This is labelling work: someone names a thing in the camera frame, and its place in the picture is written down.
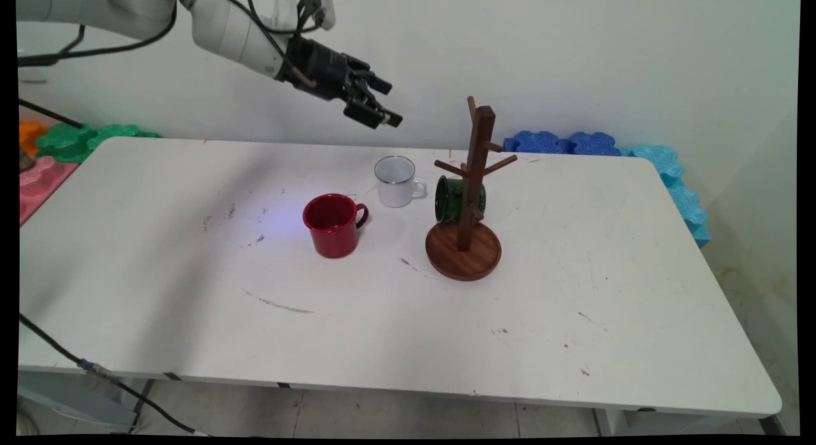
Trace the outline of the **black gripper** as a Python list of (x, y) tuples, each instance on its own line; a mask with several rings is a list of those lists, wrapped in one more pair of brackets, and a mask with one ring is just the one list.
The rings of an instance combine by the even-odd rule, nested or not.
[(390, 82), (378, 77), (367, 62), (315, 40), (303, 36), (288, 39), (286, 60), (277, 79), (326, 101), (343, 100), (344, 115), (371, 129), (380, 125), (398, 128), (403, 121), (402, 115), (385, 109), (368, 91), (389, 94), (393, 88)]

